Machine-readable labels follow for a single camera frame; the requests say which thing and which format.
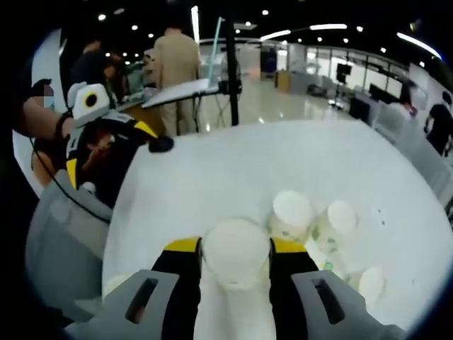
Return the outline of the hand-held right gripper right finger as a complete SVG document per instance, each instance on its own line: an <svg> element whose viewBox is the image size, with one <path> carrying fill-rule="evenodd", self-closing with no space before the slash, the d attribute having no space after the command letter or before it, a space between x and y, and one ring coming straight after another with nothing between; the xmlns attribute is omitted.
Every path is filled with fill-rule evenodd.
<svg viewBox="0 0 453 340"><path fill-rule="evenodd" d="M304 246L270 239L270 303L278 339L404 339L384 325L365 299L330 271L320 271Z"/></svg>

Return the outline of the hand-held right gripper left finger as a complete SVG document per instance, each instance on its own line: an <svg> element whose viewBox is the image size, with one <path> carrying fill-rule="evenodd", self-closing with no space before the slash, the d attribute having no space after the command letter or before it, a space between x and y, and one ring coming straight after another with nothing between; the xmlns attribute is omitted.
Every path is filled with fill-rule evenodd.
<svg viewBox="0 0 453 340"><path fill-rule="evenodd" d="M106 286L103 339L192 339L201 300L201 238L177 239L150 269Z"/></svg>

